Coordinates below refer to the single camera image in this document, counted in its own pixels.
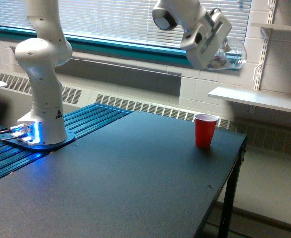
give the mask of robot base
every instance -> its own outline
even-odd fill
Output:
[[[25,148],[27,150],[32,150],[32,151],[37,151],[37,152],[40,152],[40,151],[51,152],[51,151],[55,151],[57,149],[60,149],[61,147],[64,147],[75,140],[75,133],[73,133],[72,131],[67,129],[66,134],[67,134],[67,139],[65,141],[58,143],[58,144],[54,144],[54,145],[32,146],[32,145],[28,145],[26,143],[23,143],[19,139],[8,140],[7,143],[14,144],[16,146]],[[12,138],[10,133],[0,135],[0,139],[8,139],[8,138]]]

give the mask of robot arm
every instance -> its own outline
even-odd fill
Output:
[[[152,14],[155,24],[161,30],[182,26],[184,36],[180,47],[186,50],[187,58],[194,68],[233,67],[225,55],[226,51],[231,50],[226,40],[231,24],[218,8],[208,13],[198,0],[159,0]]]
[[[32,110],[18,120],[18,128],[22,130],[12,135],[28,135],[21,140],[30,146],[58,144],[66,141],[67,133],[62,85],[56,78],[55,67],[70,60],[72,48],[60,25],[58,0],[26,0],[26,3],[27,18],[38,38],[18,44],[15,55],[29,76],[33,105]],[[153,9],[153,19],[162,30],[183,27],[181,48],[197,69],[216,65],[215,53],[224,45],[231,29],[220,10],[208,13],[198,0],[159,0]]]
[[[67,139],[62,111],[62,85],[55,67],[68,62],[72,47],[65,38],[59,20],[58,0],[27,0],[27,18],[38,38],[17,45],[15,56],[26,71],[32,86],[32,110],[18,120],[25,129],[12,134],[29,136],[21,140],[29,145],[57,144]]]

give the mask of window blinds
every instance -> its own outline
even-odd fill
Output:
[[[26,19],[26,0],[0,0],[0,26],[32,29]],[[179,48],[183,30],[162,31],[152,19],[157,0],[59,0],[66,34]],[[201,0],[208,10],[216,7],[232,24],[229,37],[244,41],[251,0]]]

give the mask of red cup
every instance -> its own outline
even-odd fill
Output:
[[[218,117],[210,114],[197,114],[195,116],[196,146],[198,148],[210,148],[217,121]]]

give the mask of table leg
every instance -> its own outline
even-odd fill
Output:
[[[221,214],[220,226],[218,231],[218,238],[226,238],[228,235],[231,213],[233,211],[235,191],[238,183],[240,166],[242,164],[244,152],[245,148],[243,146],[238,156],[238,160],[227,181],[223,211]]]

